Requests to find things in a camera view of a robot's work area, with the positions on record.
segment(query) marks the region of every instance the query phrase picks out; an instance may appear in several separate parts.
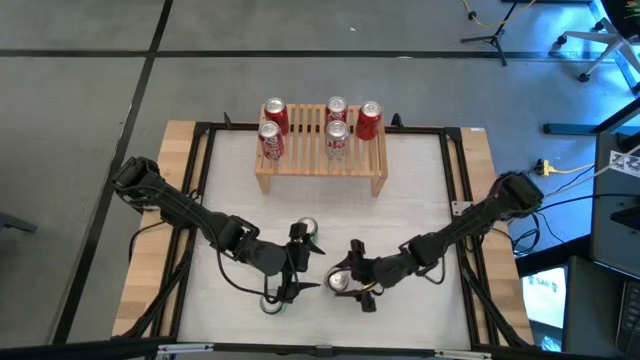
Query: wooden rack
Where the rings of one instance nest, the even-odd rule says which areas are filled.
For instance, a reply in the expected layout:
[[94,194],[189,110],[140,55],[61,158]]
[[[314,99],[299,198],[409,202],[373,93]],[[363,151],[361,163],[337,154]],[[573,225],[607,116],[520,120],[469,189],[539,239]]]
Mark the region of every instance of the wooden rack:
[[[363,141],[355,136],[359,105],[349,106],[347,124],[351,136],[347,154],[329,160],[325,154],[325,105],[288,104],[289,134],[285,136],[284,155],[274,161],[262,154],[260,140],[256,149],[256,178],[262,192],[269,193],[271,176],[346,176],[371,178],[371,193],[377,197],[388,175],[384,119],[378,136]],[[260,123],[267,121],[264,105]]]

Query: white wire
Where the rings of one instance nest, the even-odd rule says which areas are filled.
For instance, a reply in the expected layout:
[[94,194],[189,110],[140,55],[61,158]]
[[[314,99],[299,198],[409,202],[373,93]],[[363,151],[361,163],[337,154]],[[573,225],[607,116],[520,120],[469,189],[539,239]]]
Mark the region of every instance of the white wire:
[[556,192],[552,192],[550,194],[545,195],[544,200],[546,200],[546,199],[548,199],[548,198],[550,198],[552,196],[556,196],[558,194],[562,194],[563,192],[565,192],[567,190],[571,190],[571,189],[573,189],[574,187],[576,187],[578,185],[584,184],[585,182],[587,182],[587,181],[595,178],[596,176],[602,174],[603,172],[609,170],[609,168],[611,168],[613,165],[618,165],[620,163],[623,163],[629,157],[629,155],[633,154],[634,152],[636,152],[638,150],[640,150],[640,145],[638,145],[638,146],[634,147],[633,149],[629,150],[629,152],[627,152],[624,155],[622,155],[621,158],[619,158],[618,160],[616,160],[616,161],[610,163],[609,165],[603,167],[602,169],[598,170],[595,174],[589,176],[588,178],[585,178],[582,181],[578,181],[577,183],[575,183],[575,184],[573,184],[573,185],[571,185],[569,187],[566,187],[566,188],[564,188],[562,190],[559,190],[559,191],[556,191]]

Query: desk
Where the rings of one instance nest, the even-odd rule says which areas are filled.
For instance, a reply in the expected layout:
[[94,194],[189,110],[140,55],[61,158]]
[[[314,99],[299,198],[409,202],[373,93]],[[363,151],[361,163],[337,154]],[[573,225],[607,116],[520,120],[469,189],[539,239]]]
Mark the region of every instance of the desk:
[[[623,152],[618,135],[600,133],[597,136],[596,169],[609,164],[611,151]],[[594,180],[594,194],[624,193],[640,196],[640,178],[607,170]],[[591,234],[563,244],[523,256],[516,260],[520,276],[564,265],[572,255],[593,260],[616,270],[640,276],[640,234],[634,229],[611,220],[611,214],[638,205],[635,198],[601,197],[593,200]]]
[[[181,188],[183,185],[187,159],[192,147],[196,126],[196,123],[191,121],[170,121],[167,125],[158,155],[158,164],[161,175],[174,187]],[[482,199],[495,179],[487,136],[483,129],[472,128],[461,129],[461,135],[471,191],[474,199]],[[198,184],[201,171],[201,166],[198,165],[203,162],[205,143],[201,141],[198,146],[202,151],[198,151],[198,155],[195,157],[196,166],[191,179],[192,189],[196,188]],[[453,141],[449,141],[448,145],[451,149],[449,152],[452,157],[455,191],[457,197],[462,198],[462,182]],[[141,226],[157,221],[159,221],[157,212],[145,213]],[[506,230],[504,224],[497,224],[497,227]],[[168,254],[170,236],[171,228],[169,226],[158,226],[153,230],[142,233],[138,237],[113,328],[114,335],[128,330],[156,295]],[[184,248],[185,242],[186,234],[182,235],[180,239],[176,257],[179,258],[181,255],[181,249]],[[520,279],[516,271],[509,240],[498,233],[490,232],[485,237],[483,251],[489,287],[494,301],[518,334],[526,341],[532,342],[529,321],[522,299]],[[175,292],[165,307],[160,329],[161,335],[170,333],[174,306]],[[480,342],[488,343],[484,312],[477,300],[475,301],[475,311],[478,319]]]
[[569,260],[562,351],[617,357],[616,333],[625,276],[577,256]]

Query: metal clamp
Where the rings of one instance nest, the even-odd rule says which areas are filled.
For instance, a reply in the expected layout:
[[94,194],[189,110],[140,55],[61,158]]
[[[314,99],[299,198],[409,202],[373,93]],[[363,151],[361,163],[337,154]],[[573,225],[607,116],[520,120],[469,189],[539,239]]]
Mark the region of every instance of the metal clamp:
[[453,215],[460,216],[467,208],[471,207],[471,205],[473,205],[471,201],[452,201],[451,210],[453,210]]
[[213,344],[168,344],[158,346],[158,355],[212,352]]
[[457,350],[436,350],[435,357],[444,357],[457,360],[490,360],[490,353],[457,351]]

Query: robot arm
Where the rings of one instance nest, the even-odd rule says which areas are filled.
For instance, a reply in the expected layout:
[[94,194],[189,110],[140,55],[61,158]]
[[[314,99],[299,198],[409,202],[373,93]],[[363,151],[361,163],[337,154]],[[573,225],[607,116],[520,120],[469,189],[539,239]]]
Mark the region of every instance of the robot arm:
[[[351,251],[335,268],[349,270],[351,278],[362,283],[360,290],[336,292],[337,296],[354,297],[364,312],[376,311],[374,291],[380,285],[391,288],[405,277],[415,274],[424,276],[438,264],[447,248],[469,235],[486,234],[498,220],[525,217],[533,213],[542,203],[544,195],[521,173],[501,175],[489,190],[487,197],[467,208],[451,224],[435,233],[417,235],[400,245],[400,253],[384,258],[364,258],[364,244],[360,240],[351,240]],[[471,266],[463,259],[462,275],[476,292],[488,313],[511,344],[527,346],[515,331],[507,324],[500,311],[491,302],[490,296],[482,289]]]
[[170,186],[160,176],[158,165],[152,160],[130,158],[113,178],[116,194],[138,211],[143,206],[158,206],[160,216],[177,228],[195,226],[200,229],[210,245],[228,258],[249,264],[265,276],[283,274],[283,286],[276,299],[292,302],[299,291],[311,284],[291,284],[287,279],[296,271],[307,269],[309,251],[323,254],[306,237],[306,225],[293,224],[289,234],[291,241],[281,246],[258,239],[260,230],[238,216],[212,212]]

